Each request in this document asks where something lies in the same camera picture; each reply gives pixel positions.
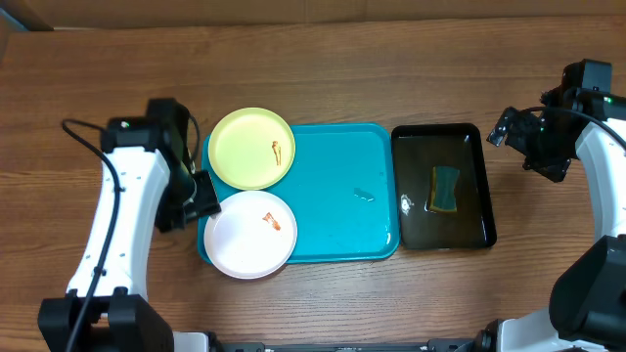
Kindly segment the yellow plate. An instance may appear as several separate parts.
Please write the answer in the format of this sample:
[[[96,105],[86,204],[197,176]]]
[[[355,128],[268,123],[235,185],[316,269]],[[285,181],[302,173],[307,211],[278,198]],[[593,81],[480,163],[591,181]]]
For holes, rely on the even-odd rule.
[[[262,190],[289,172],[295,138],[278,114],[263,108],[243,108],[216,124],[206,154],[214,173],[227,185],[244,191]]]

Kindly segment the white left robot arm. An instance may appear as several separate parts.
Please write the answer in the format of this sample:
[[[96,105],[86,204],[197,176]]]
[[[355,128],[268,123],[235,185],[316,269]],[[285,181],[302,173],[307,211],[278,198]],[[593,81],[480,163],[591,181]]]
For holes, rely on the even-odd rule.
[[[208,332],[180,332],[149,304],[153,232],[219,212],[210,176],[194,167],[187,115],[114,118],[88,148],[103,164],[88,243],[62,298],[37,324],[52,351],[215,351]]]

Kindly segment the green yellow sponge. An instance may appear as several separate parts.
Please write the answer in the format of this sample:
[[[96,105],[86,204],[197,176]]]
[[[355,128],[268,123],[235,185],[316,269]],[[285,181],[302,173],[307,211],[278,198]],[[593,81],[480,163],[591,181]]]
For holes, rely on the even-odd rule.
[[[451,166],[434,166],[431,169],[430,193],[427,210],[438,213],[457,211],[455,189],[460,170]]]

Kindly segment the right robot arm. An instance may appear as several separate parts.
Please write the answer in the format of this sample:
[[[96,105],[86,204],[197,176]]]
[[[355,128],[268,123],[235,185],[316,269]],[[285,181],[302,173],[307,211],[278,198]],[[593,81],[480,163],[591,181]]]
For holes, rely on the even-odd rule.
[[[525,157],[525,169],[560,181],[557,162],[583,164],[595,242],[556,281],[548,307],[496,320],[462,351],[622,351],[625,348],[625,100],[556,88],[538,107],[506,109],[487,138]]]

